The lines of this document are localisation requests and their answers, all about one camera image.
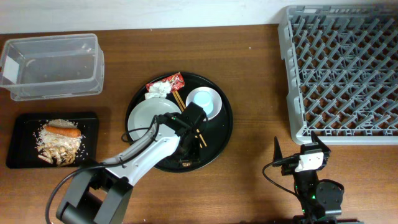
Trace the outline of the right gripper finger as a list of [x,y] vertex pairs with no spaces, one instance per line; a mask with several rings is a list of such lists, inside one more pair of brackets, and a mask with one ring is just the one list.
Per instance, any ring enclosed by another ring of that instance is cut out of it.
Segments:
[[319,146],[324,145],[324,143],[320,140],[320,138],[314,131],[311,132],[311,140],[313,143],[317,143]]
[[272,160],[272,166],[277,167],[280,166],[279,162],[283,159],[282,151],[280,149],[278,138],[274,137],[274,155]]

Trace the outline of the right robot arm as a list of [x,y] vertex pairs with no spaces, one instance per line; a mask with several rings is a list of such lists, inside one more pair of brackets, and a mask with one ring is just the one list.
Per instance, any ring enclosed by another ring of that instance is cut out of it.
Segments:
[[[293,223],[359,223],[358,220],[338,219],[342,214],[345,188],[334,180],[318,178],[317,172],[326,166],[331,150],[313,131],[310,137],[311,142],[302,144],[299,153],[287,157],[282,156],[279,141],[274,138],[273,160],[262,168],[262,174],[270,183],[292,194],[300,202],[303,214],[294,216]],[[291,175],[294,189],[289,190],[268,177],[266,169],[270,166],[280,167],[283,176]]]

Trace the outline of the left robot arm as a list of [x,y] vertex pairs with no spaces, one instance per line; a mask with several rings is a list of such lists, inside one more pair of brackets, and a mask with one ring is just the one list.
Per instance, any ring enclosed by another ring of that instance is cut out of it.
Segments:
[[182,113],[155,115],[145,134],[124,152],[92,161],[66,176],[70,185],[56,218],[63,223],[122,223],[137,182],[181,144],[190,144],[206,121],[203,108],[190,103]]

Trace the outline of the rice and food scraps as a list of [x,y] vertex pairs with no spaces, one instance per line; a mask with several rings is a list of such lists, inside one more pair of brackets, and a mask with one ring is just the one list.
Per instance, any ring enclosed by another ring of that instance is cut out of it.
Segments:
[[78,138],[69,138],[46,131],[46,125],[61,128],[78,128],[78,123],[67,119],[46,120],[44,124],[33,133],[35,137],[35,150],[38,158],[57,167],[77,165],[78,161],[84,161],[88,151],[83,143],[86,136],[81,131]]

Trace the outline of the pale grey plate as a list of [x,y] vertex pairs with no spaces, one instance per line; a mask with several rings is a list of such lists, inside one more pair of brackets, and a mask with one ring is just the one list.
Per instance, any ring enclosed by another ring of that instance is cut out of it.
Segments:
[[136,105],[127,116],[127,130],[148,128],[154,115],[180,113],[180,108],[164,98],[150,98]]

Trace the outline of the red snack wrapper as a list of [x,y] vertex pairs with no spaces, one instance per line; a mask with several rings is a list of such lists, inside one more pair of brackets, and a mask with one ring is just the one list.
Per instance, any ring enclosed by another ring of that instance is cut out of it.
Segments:
[[170,89],[170,92],[178,91],[185,86],[185,80],[183,79],[182,74],[178,72],[173,75],[167,76],[166,78],[163,78],[159,81],[146,84],[146,89],[147,91],[150,91],[151,88],[154,89],[155,87],[161,86],[163,88],[168,86],[167,90]]

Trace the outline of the white tissue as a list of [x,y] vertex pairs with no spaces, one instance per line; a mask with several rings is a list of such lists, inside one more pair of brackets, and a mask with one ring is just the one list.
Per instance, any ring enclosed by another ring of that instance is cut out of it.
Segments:
[[169,82],[155,82],[147,85],[147,93],[144,95],[145,99],[151,98],[166,98],[171,92],[172,86]]

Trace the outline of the orange carrot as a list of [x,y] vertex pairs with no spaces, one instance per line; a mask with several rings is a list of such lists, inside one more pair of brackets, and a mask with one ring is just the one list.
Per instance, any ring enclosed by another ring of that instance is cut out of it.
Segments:
[[46,125],[44,129],[50,133],[59,134],[69,138],[78,138],[81,136],[81,131],[77,128],[61,128]]

